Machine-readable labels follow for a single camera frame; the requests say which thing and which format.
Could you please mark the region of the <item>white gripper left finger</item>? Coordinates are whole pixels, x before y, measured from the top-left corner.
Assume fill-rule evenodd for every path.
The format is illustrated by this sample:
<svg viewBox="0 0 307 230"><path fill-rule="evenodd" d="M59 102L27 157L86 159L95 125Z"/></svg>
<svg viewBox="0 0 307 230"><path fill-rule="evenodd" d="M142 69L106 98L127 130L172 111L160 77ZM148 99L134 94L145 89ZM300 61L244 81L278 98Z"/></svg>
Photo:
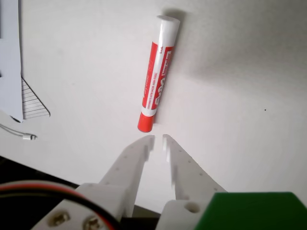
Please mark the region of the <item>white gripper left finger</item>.
<svg viewBox="0 0 307 230"><path fill-rule="evenodd" d="M98 183L84 183L76 191L110 213L117 221L131 217L139 183L154 136L144 136L128 145ZM107 230L93 211L70 201L60 202L34 227L35 230Z"/></svg>

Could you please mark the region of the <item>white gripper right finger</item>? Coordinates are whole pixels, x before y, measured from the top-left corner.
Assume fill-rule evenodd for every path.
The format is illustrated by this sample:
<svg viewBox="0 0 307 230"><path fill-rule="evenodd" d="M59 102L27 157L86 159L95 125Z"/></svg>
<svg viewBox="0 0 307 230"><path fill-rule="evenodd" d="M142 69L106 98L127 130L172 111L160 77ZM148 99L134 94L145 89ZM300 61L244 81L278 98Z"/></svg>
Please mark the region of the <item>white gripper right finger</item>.
<svg viewBox="0 0 307 230"><path fill-rule="evenodd" d="M226 190L170 135L163 135L163 151L170 165L175 199L165 204L156 229L193 230L215 193Z"/></svg>

